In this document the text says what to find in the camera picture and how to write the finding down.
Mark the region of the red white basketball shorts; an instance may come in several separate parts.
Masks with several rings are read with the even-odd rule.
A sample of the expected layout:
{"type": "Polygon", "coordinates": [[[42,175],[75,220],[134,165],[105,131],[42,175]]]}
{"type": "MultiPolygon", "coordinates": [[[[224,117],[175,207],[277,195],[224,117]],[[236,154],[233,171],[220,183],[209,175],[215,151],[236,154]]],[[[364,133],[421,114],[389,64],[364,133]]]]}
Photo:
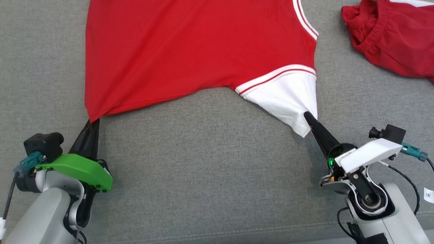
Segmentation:
{"type": "Polygon", "coordinates": [[[434,83],[434,2],[361,0],[343,6],[352,46],[373,65],[434,83]]]}

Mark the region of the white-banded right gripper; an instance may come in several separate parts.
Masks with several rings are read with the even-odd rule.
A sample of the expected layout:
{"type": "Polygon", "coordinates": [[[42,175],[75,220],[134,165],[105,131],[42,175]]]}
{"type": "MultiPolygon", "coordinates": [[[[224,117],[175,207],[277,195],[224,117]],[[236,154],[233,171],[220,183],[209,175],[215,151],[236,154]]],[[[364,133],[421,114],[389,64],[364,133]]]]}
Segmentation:
{"type": "Polygon", "coordinates": [[[332,170],[342,170],[343,175],[355,173],[360,168],[363,169],[375,162],[398,154],[403,147],[401,144],[380,138],[370,141],[360,148],[339,153],[340,143],[327,128],[309,111],[304,113],[304,117],[319,148],[325,158],[329,159],[329,167],[332,170]]]}

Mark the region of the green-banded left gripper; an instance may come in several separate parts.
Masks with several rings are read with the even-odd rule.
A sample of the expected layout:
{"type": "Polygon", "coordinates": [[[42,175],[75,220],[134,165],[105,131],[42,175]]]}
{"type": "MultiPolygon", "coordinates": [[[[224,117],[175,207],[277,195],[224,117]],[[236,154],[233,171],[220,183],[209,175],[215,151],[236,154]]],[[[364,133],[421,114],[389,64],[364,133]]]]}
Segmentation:
{"type": "Polygon", "coordinates": [[[54,162],[40,164],[37,170],[55,170],[95,187],[99,191],[111,191],[113,177],[107,165],[95,162],[99,148],[100,119],[89,120],[79,133],[69,150],[69,154],[59,156],[54,162]]]}

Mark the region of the red Bulls basketball jersey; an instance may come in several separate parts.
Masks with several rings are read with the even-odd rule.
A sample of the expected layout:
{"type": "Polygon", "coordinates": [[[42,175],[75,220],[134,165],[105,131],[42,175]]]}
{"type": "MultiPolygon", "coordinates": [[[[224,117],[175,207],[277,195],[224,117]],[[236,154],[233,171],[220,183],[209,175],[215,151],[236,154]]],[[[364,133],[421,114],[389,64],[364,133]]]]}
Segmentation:
{"type": "Polygon", "coordinates": [[[94,122],[228,87],[306,137],[318,37],[302,0],[90,0],[85,107],[94,122]]]}

